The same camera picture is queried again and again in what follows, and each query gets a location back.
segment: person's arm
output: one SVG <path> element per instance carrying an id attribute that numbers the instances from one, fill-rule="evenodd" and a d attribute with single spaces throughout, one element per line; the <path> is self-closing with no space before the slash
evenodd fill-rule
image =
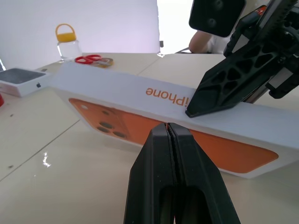
<path id="1" fill-rule="evenodd" d="M 211 34 L 202 31 L 197 31 L 190 40 L 189 50 L 192 53 L 206 53 L 208 51 L 207 43 L 209 42 L 211 37 Z"/>

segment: clear plastic jar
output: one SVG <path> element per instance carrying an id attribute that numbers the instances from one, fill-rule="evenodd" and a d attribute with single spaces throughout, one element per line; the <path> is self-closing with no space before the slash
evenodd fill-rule
<path id="1" fill-rule="evenodd" d="M 69 26 L 72 29 L 72 33 L 58 34 L 58 28 L 62 25 Z M 63 61 L 73 61 L 76 57 L 82 56 L 75 31 L 69 24 L 63 23 L 58 25 L 56 28 L 56 37 L 58 40 L 57 49 Z"/>

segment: orange phone image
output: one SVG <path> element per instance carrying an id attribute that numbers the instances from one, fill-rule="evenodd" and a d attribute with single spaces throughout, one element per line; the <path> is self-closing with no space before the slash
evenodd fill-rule
<path id="1" fill-rule="evenodd" d="M 95 130 L 143 145 L 155 126 L 164 123 L 115 108 L 70 98 L 69 102 Z M 211 134 L 190 130 L 215 165 L 234 173 L 249 173 L 278 158 L 278 154 Z"/>

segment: tabletop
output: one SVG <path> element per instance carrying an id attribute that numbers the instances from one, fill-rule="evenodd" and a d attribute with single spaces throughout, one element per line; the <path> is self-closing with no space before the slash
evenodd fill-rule
<path id="1" fill-rule="evenodd" d="M 194 88 L 200 76 L 223 59 L 107 55 L 119 61 L 116 70 L 123 66 L 134 75 Z M 142 66 L 135 66 L 133 59 Z M 58 67 L 46 66 L 49 71 Z M 0 170 L 0 223 L 122 223 L 129 171 L 141 147 L 91 132 L 51 89 L 4 98 L 8 105 L 0 108 L 0 130 L 8 132 L 0 139 L 6 146 L 0 149 L 0 164 L 5 164 Z M 241 223 L 296 223 L 298 170 L 299 163 L 294 163 L 251 180 L 222 173 Z"/>

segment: white box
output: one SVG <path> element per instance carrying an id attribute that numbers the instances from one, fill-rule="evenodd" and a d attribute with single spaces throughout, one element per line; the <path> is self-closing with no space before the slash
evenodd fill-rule
<path id="1" fill-rule="evenodd" d="M 222 171 L 252 178 L 299 160 L 299 114 L 262 105 L 196 118 L 185 114 L 195 89 L 75 63 L 64 64 L 51 84 L 91 130 L 143 144 L 156 125 L 189 128 Z"/>
<path id="2" fill-rule="evenodd" d="M 1 75 L 4 74 L 5 78 L 3 76 L 2 80 L 0 79 L 0 91 L 17 97 L 23 97 L 36 90 L 49 86 L 51 79 L 50 73 L 19 68 L 0 72 L 0 78 Z M 16 77 L 22 77 L 23 74 L 28 75 L 28 78 L 20 78 L 19 80 L 16 80 Z"/>

